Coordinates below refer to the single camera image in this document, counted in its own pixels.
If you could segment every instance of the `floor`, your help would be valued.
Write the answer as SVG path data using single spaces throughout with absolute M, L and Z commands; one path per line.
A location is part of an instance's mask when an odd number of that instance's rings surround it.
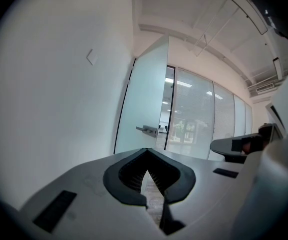
M 158 133 L 155 148 L 164 149 L 166 143 L 166 136 L 167 136 L 166 133 L 162 132 Z
M 164 197 L 159 192 L 150 175 L 148 176 L 146 189 L 143 194 L 147 199 L 147 212 L 152 217 L 156 225 L 159 226 L 163 213 Z

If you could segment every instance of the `white wall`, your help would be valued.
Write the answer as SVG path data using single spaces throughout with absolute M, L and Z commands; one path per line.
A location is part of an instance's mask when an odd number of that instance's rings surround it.
M 160 36 L 161 34 L 154 32 L 139 32 L 135 36 L 134 55 L 139 56 Z M 203 51 L 199 57 L 196 57 L 192 52 L 189 52 L 188 45 L 178 38 L 170 37 L 168 63 L 220 84 L 252 107 L 245 82 L 231 67 L 207 51 Z
M 143 9 L 143 0 L 132 0 L 132 7 L 133 7 L 133 32 L 136 35 L 140 32 L 138 21 L 140 16 L 142 15 Z
M 270 123 L 266 105 L 271 101 L 266 100 L 253 104 L 253 133 L 258 132 L 258 128 L 264 123 Z
M 19 0 L 8 12 L 0 25 L 3 201 L 19 208 L 73 166 L 112 154 L 132 45 L 132 0 Z

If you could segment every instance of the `ceiling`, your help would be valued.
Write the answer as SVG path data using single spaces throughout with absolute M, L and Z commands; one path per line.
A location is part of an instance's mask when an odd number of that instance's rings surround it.
M 269 77 L 272 77 L 269 81 L 278 80 L 277 76 L 274 77 L 276 69 L 273 59 L 276 53 L 280 58 L 284 76 L 287 75 L 288 40 L 275 34 L 273 29 L 261 35 L 241 9 L 236 11 L 238 7 L 231 0 L 137 0 L 137 2 L 141 3 L 136 22 L 140 29 L 173 30 L 173 33 L 176 33 L 174 36 L 186 37 L 183 38 L 184 42 L 195 43 L 217 12 L 205 33 L 207 42 L 231 18 L 206 50 L 221 59 L 227 58 L 229 65 L 241 75 L 250 91 L 265 84 L 257 83 Z M 204 46 L 205 39 L 202 38 L 191 52 L 197 55 Z

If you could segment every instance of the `ceiling light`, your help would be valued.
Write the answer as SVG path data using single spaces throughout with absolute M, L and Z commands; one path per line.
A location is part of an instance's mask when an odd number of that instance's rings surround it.
M 165 82 L 168 82 L 168 83 L 169 83 L 169 82 L 170 82 L 170 83 L 173 83 L 173 82 L 174 82 L 174 80 L 173 80 L 173 79 L 170 79 L 170 78 L 168 78 L 168 77 L 166 77 L 166 78 L 165 78 Z
M 278 76 L 278 80 L 282 80 L 283 79 L 283 72 L 282 72 L 282 66 L 280 64 L 280 60 L 279 58 L 275 58 L 273 60 L 274 62 L 274 65 L 275 65 L 275 69 L 276 69 L 276 72 L 277 72 L 277 76 Z
M 218 94 L 215 94 L 215 97 L 218 98 L 218 99 L 220 99 L 220 100 L 223 99 L 223 97 L 219 96 Z
M 167 111 L 170 111 L 169 109 Z M 175 110 L 175 113 L 181 113 L 180 111 Z
M 185 83 L 185 82 L 180 82 L 180 81 L 177 81 L 177 84 L 179 84 L 181 86 L 186 86 L 186 87 L 191 87 L 192 86 L 191 84 L 188 84 L 188 83 Z

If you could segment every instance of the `window blinds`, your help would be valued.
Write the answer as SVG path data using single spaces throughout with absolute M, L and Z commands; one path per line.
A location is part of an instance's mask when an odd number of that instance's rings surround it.
M 211 81 L 178 69 L 167 150 L 207 159 L 214 128 Z
M 235 137 L 245 135 L 246 111 L 245 102 L 234 95 L 235 99 Z
M 214 83 L 215 91 L 215 124 L 213 141 L 231 138 L 235 131 L 234 95 L 225 88 Z M 223 160 L 224 157 L 210 151 L 208 160 Z
M 253 111 L 251 106 L 246 104 L 246 132 L 245 134 L 251 134 L 253 127 Z

